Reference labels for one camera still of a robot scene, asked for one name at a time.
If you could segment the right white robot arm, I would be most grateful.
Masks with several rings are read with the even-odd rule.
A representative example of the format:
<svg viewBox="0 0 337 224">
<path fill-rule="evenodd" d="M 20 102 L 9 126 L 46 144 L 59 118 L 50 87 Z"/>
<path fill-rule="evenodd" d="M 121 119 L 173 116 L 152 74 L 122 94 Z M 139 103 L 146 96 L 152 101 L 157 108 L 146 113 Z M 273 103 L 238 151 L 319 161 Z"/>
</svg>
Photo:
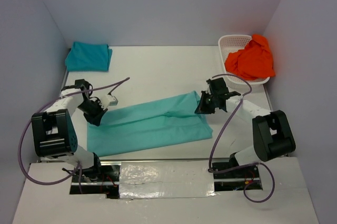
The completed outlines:
<svg viewBox="0 0 337 224">
<path fill-rule="evenodd" d="M 215 147 L 234 116 L 251 123 L 253 144 L 230 155 L 228 170 L 232 176 L 243 176 L 250 164 L 267 162 L 295 151 L 296 143 L 285 112 L 264 109 L 246 100 L 245 96 L 252 91 L 251 85 L 248 85 L 249 91 L 240 94 L 237 91 L 229 91 L 224 78 L 208 79 L 206 83 L 208 88 L 202 91 L 195 113 L 210 115 L 217 110 L 230 113 L 212 147 L 210 166 Z"/>
</svg>

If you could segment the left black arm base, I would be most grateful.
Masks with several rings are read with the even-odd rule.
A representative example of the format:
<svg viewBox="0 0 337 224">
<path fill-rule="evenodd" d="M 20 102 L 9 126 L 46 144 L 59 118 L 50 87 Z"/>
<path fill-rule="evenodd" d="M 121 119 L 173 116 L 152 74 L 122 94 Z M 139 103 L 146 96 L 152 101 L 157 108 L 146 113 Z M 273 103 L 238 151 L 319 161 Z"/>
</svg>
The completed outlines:
<svg viewBox="0 0 337 224">
<path fill-rule="evenodd" d="M 70 195 L 103 195 L 108 199 L 119 199 L 120 165 L 102 165 L 101 173 L 97 175 L 86 175 L 77 171 L 72 177 L 69 190 Z"/>
</svg>

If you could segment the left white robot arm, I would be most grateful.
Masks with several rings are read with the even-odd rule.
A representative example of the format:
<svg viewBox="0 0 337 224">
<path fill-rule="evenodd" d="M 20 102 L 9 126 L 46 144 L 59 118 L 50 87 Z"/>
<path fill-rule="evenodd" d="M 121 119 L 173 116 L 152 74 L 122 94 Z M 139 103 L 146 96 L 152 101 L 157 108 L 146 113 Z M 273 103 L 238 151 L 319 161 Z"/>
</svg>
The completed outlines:
<svg viewBox="0 0 337 224">
<path fill-rule="evenodd" d="M 101 179 L 103 167 L 97 154 L 78 144 L 71 116 L 78 109 L 88 123 L 99 126 L 107 112 L 98 100 L 91 100 L 91 84 L 84 79 L 62 89 L 59 100 L 52 102 L 44 112 L 35 113 L 32 130 L 35 152 L 39 157 L 61 160 L 67 164 L 82 165 L 82 174 L 91 181 Z"/>
</svg>

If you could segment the teal t-shirt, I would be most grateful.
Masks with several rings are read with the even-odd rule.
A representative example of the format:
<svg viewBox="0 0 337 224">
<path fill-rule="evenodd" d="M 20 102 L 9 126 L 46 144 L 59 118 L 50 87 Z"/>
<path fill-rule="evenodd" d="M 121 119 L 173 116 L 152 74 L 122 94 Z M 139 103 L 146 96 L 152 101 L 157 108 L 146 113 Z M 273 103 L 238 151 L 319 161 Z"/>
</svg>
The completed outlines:
<svg viewBox="0 0 337 224">
<path fill-rule="evenodd" d="M 68 72 L 108 72 L 112 53 L 108 44 L 74 42 L 65 66 Z"/>
</svg>

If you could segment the orange t-shirt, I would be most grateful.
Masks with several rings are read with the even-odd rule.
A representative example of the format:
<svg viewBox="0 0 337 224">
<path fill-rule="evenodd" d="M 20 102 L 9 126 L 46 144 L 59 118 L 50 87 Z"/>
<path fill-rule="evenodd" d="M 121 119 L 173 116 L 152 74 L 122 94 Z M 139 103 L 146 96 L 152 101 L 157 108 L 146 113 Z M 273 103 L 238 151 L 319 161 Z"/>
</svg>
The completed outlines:
<svg viewBox="0 0 337 224">
<path fill-rule="evenodd" d="M 224 66 L 226 70 L 245 80 L 274 77 L 273 55 L 268 40 L 259 34 L 243 48 L 229 53 Z"/>
</svg>

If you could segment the light turquoise t-shirt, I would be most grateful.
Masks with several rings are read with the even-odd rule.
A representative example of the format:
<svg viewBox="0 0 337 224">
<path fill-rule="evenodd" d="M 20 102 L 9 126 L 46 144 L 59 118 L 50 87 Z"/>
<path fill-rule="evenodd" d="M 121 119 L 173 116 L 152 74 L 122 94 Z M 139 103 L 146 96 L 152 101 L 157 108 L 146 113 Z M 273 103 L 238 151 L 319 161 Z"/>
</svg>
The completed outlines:
<svg viewBox="0 0 337 224">
<path fill-rule="evenodd" d="M 87 126 L 87 150 L 99 157 L 212 138 L 204 115 L 195 114 L 197 92 L 105 113 L 99 126 Z"/>
</svg>

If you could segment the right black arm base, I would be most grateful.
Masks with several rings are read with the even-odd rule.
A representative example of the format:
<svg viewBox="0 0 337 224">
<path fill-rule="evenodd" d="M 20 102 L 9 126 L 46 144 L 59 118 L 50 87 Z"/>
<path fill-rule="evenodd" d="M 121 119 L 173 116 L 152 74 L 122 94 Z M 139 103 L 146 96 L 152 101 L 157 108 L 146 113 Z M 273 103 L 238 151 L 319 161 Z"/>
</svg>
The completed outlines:
<svg viewBox="0 0 337 224">
<path fill-rule="evenodd" d="M 262 190 L 260 174 L 257 166 L 247 167 L 223 174 L 213 174 L 214 190 L 220 191 L 240 191 L 246 185 L 247 190 Z"/>
</svg>

